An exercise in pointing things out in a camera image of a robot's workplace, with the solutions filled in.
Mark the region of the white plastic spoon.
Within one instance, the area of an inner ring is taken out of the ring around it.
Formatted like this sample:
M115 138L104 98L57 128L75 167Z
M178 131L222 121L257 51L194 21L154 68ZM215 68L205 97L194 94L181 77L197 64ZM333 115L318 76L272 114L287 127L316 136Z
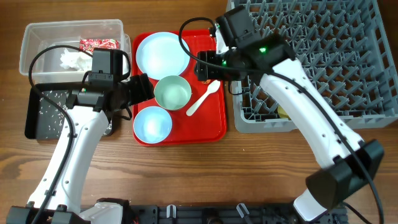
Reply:
M206 92L194 103L191 105L191 107L186 111L187 116L192 116L197 109L201 106L201 104L206 100L206 98L212 94L218 91L218 89L221 86L221 82L219 80L215 80L211 82L207 89Z

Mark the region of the green bowl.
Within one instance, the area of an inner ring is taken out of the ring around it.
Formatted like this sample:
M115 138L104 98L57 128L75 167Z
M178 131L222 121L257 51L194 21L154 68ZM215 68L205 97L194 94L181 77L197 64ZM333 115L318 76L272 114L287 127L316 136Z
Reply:
M170 111L182 109L192 96L189 82L180 76L168 76L159 80L154 89L157 104Z

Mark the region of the light blue small bowl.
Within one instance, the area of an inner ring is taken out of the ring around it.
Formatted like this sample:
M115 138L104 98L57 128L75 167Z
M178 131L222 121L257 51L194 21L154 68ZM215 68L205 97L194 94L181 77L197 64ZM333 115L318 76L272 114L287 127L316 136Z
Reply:
M169 113L158 106L149 106L138 112L133 122L136 137L147 144L157 144L165 140L173 126Z

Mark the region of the yellow plastic cup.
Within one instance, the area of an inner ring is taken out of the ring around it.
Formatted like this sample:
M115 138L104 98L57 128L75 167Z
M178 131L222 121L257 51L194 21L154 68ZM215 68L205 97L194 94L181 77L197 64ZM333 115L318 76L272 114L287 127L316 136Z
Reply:
M290 120L290 116L287 114L287 112L281 107L281 105L278 106L277 112L280 118L286 118Z

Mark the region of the white rice grains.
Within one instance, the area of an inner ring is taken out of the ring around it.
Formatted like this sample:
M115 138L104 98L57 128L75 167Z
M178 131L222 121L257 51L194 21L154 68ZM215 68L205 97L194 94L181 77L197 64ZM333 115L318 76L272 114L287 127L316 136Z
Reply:
M68 96L66 90L48 90L43 94L54 101L63 110L66 110L65 102ZM58 139L64 126L64 115L48 101L39 100L39 111L37 113L36 140Z

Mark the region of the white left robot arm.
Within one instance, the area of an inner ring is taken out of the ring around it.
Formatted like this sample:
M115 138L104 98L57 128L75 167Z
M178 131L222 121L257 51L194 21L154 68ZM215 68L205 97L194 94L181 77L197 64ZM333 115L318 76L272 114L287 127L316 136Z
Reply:
M66 108L31 86L64 115L57 146L45 174L23 207L12 206L7 223L133 223L127 200L101 198L81 210L81 195L94 151L114 113L154 98L147 74L132 76L126 52L95 48L92 68L68 92Z

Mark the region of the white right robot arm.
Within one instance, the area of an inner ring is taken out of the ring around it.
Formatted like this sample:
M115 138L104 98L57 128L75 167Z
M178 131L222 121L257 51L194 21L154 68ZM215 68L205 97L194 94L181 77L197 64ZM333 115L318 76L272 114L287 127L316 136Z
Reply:
M306 190L293 202L303 221L314 222L373 185L383 147L376 140L365 142L340 119L281 35L262 36L242 6L211 21L210 34L216 49L197 53L197 78L250 79L283 107L313 151L320 169L306 178Z

